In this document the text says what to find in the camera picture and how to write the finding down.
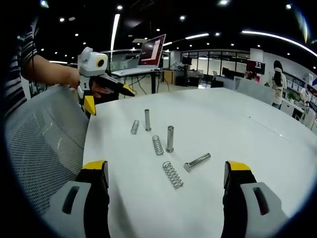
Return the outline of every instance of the gray mesh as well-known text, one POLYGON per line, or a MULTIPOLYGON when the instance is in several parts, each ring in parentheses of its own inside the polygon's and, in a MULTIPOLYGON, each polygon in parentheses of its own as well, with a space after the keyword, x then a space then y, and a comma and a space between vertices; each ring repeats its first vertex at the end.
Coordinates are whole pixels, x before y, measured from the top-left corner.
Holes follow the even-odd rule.
POLYGON ((6 122, 12 165, 40 214, 50 197, 82 168, 88 119, 68 88, 53 87, 18 108, 6 122))

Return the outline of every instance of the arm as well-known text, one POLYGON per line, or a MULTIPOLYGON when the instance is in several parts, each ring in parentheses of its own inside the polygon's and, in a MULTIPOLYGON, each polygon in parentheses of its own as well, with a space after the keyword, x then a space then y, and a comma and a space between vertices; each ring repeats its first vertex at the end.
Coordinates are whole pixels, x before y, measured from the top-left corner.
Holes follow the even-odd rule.
MULTIPOLYGON (((42 56, 37 55, 31 28, 25 35, 22 45, 21 62, 21 74, 27 80, 45 84, 66 84, 74 89, 77 89, 79 85, 80 75, 78 69, 51 63, 42 56)), ((100 87, 95 82, 93 82, 91 90, 97 98, 101 97, 100 93, 109 93, 107 89, 100 87)))
POLYGON ((76 68, 51 63, 36 55, 22 66, 22 76, 30 81, 45 84, 67 84, 77 89, 79 71, 76 68))
POLYGON ((286 76, 284 74, 282 74, 282 79, 283 79, 283 88, 287 89, 287 79, 286 79, 286 76))

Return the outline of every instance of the compression spring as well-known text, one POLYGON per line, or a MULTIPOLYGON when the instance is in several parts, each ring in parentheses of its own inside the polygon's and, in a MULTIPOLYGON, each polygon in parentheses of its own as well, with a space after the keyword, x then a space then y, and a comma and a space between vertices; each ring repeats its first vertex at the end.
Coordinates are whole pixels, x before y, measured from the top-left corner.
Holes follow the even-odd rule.
POLYGON ((134 120, 132 128, 131 128, 131 134, 132 135, 135 135, 137 133, 138 128, 139 128, 139 123, 140 122, 138 120, 134 120))
POLYGON ((180 188, 184 185, 170 161, 165 161, 163 163, 163 169, 165 170, 165 173, 167 174, 175 189, 180 188))
POLYGON ((164 150, 163 150, 162 144, 160 143, 159 136, 154 135, 152 137, 152 141, 153 141, 154 149, 157 155, 162 155, 164 153, 164 150))

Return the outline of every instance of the metal pin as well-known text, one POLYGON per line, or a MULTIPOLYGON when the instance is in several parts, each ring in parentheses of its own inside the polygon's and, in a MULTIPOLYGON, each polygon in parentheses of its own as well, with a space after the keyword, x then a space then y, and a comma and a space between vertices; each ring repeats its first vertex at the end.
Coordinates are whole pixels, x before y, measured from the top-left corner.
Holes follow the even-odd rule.
POLYGON ((150 111, 149 111, 149 109, 145 109, 144 113, 145 113, 145 130, 150 131, 151 125, 150 125, 150 111))
POLYGON ((209 159, 211 157, 210 153, 207 153, 201 157, 199 157, 198 159, 195 159, 194 161, 190 162, 190 163, 185 163, 184 164, 184 169, 187 171, 187 172, 190 172, 191 169, 196 166, 197 164, 201 163, 202 161, 206 160, 206 159, 209 159))
POLYGON ((169 125, 167 127, 167 153, 172 153, 174 151, 173 148, 173 139, 174 139, 174 127, 172 125, 169 125))

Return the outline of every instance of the woman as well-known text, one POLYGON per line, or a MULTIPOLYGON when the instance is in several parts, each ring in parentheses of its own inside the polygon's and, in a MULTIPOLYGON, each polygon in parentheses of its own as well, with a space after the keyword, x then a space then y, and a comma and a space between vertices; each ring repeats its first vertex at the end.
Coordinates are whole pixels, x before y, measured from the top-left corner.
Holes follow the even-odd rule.
POLYGON ((275 90, 275 97, 273 99, 272 106, 280 109, 282 104, 283 89, 287 88, 286 77, 283 74, 283 67, 280 61, 274 62, 274 77, 269 79, 269 86, 275 90))

